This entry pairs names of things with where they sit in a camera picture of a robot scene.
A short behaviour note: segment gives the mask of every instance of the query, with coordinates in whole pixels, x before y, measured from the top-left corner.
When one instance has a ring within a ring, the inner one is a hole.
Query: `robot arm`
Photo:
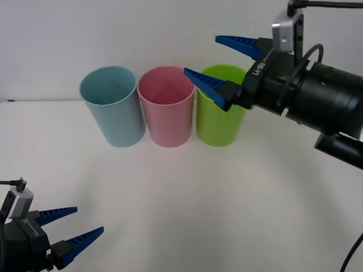
[[[22,178],[0,181],[12,185],[0,209],[0,272],[61,270],[102,233],[103,227],[50,245],[42,226],[77,212],[76,207],[29,211],[33,193]],[[4,224],[6,218],[11,222]]]
[[[185,75],[224,111],[257,105],[321,132],[315,148],[363,169],[363,78],[321,63],[323,46],[302,55],[303,7],[363,8],[362,3],[290,1],[272,24],[273,39],[217,36],[256,62],[242,85],[190,69]],[[308,70],[309,56],[319,59]]]

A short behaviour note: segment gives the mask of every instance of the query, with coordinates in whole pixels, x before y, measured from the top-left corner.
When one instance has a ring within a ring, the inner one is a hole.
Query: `lime green cup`
[[[214,65],[202,71],[211,77],[241,84],[244,70],[234,65]],[[245,109],[233,105],[228,112],[218,107],[212,99],[198,89],[197,135],[211,146],[227,146],[236,139]]]

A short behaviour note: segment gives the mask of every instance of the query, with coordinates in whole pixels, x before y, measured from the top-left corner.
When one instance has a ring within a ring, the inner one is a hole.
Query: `cup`
[[[79,93],[108,143],[131,146],[145,133],[135,74],[121,66],[100,68],[87,75]]]
[[[192,131],[194,85],[179,66],[161,66],[138,83],[150,136],[163,147],[185,143]]]
[[[238,84],[244,80],[244,70],[234,65],[214,65],[202,73]],[[236,105],[225,112],[198,89],[197,135],[208,145],[227,146],[236,139],[244,113],[245,109]]]

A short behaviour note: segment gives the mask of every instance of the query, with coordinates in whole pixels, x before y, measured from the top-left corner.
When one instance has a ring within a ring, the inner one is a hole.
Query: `black cable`
[[[300,70],[304,67],[305,62],[307,59],[316,51],[319,50],[319,57],[318,57],[318,63],[321,63],[323,60],[323,54],[324,54],[324,47],[322,44],[316,44],[312,48],[309,49],[309,51],[306,52],[306,54],[302,57],[302,59],[299,61],[299,63],[296,65],[294,71],[292,72],[289,79],[286,81],[284,87],[282,88],[281,95],[279,99],[277,100],[277,105],[280,107],[284,107],[284,101],[286,98],[286,95],[288,93],[288,88],[290,87],[291,82],[294,80],[296,75],[300,72]]]
[[[352,2],[326,2],[326,1],[294,1],[289,5],[293,9],[301,9],[304,7],[333,7],[337,9],[363,9],[363,3]]]
[[[363,233],[362,235],[358,238],[358,240],[355,242],[355,244],[353,245],[353,247],[350,249],[347,257],[345,258],[343,265],[341,266],[340,272],[344,272],[345,269],[347,268],[347,265],[349,263],[349,261],[351,260],[353,254],[355,253],[355,251],[357,250],[357,248],[360,246],[360,244],[363,242]]]
[[[308,1],[307,7],[334,7],[337,9],[363,9],[363,3]]]

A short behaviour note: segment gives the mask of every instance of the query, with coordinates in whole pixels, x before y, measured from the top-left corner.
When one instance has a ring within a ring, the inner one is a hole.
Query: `pink cup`
[[[176,147],[191,136],[194,85],[179,66],[161,66],[138,82],[151,138],[164,147]]]

